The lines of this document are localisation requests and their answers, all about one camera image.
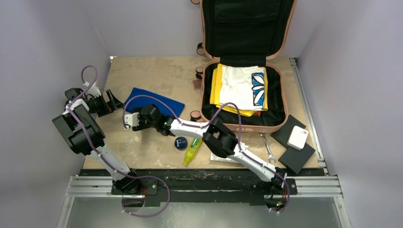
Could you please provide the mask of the yellow green tube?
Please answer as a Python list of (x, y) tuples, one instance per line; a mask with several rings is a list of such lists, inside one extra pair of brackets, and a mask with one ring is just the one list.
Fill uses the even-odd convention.
[(193, 139), (193, 141), (190, 143), (188, 150), (185, 153), (184, 166), (188, 166), (188, 164), (194, 159), (202, 143), (203, 143), (202, 139), (197, 138)]

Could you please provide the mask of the pink suitcase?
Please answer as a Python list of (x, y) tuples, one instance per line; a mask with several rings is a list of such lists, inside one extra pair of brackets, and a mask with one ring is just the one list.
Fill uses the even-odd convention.
[[(296, 7), (295, 0), (200, 0), (203, 41), (197, 51), (209, 58), (198, 72), (201, 117), (224, 122), (232, 131), (273, 133), (287, 121), (289, 111), (284, 77), (272, 64), (285, 46)], [(212, 74), (219, 64), (264, 67), (268, 79), (268, 109), (260, 116), (238, 117), (210, 104)]]

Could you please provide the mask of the blue cloth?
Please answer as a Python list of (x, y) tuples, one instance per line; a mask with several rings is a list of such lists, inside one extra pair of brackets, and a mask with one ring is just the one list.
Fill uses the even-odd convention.
[(133, 112), (139, 112), (144, 106), (146, 105), (151, 105), (154, 104), (156, 105), (156, 107), (159, 109), (159, 111), (164, 114), (165, 116), (167, 115), (171, 115), (173, 116), (172, 112), (166, 107), (164, 106), (162, 103), (152, 99), (151, 97), (154, 97), (158, 100), (160, 100), (161, 102), (163, 102), (164, 104), (166, 104), (170, 109), (172, 109), (172, 111), (177, 115), (180, 116), (180, 114), (182, 113), (185, 104), (181, 103), (179, 101), (170, 99), (168, 97), (144, 90), (144, 89), (140, 89), (140, 88), (136, 88), (134, 87), (130, 93), (130, 95), (128, 96), (128, 98), (125, 101), (125, 104), (127, 104), (127, 102), (135, 96), (138, 95), (146, 95), (147, 97), (138, 97), (136, 99), (134, 99), (133, 101), (130, 102), (130, 104), (127, 106), (126, 111), (129, 113), (133, 113)]

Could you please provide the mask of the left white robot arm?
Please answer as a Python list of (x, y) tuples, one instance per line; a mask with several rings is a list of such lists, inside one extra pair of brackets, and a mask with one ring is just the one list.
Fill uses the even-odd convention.
[(98, 90), (84, 92), (81, 88), (65, 91), (67, 98), (64, 112), (52, 120), (54, 126), (75, 154), (91, 157), (99, 162), (111, 175), (113, 187), (124, 194), (138, 194), (144, 186), (136, 175), (121, 159), (117, 158), (106, 145), (105, 134), (92, 117), (113, 113), (123, 108), (110, 90), (109, 101)]

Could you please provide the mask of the white toothpaste box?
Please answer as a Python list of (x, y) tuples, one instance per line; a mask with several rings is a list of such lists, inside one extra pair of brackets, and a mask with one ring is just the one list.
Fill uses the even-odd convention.
[(227, 162), (227, 163), (238, 163), (236, 160), (233, 160), (231, 158), (221, 158), (216, 156), (215, 154), (211, 153), (210, 155), (210, 160), (213, 162)]

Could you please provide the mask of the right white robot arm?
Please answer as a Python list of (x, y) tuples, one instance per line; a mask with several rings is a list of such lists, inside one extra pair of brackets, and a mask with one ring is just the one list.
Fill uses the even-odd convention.
[(147, 105), (141, 111), (125, 114), (125, 126), (138, 130), (139, 127), (151, 127), (164, 136), (187, 136), (202, 139), (210, 151), (220, 158), (230, 158), (251, 170), (272, 193), (286, 190), (290, 193), (289, 184), (284, 174), (276, 166), (267, 163), (252, 153), (248, 146), (237, 138), (222, 121), (213, 120), (210, 123), (186, 121), (177, 115), (164, 115), (153, 104)]

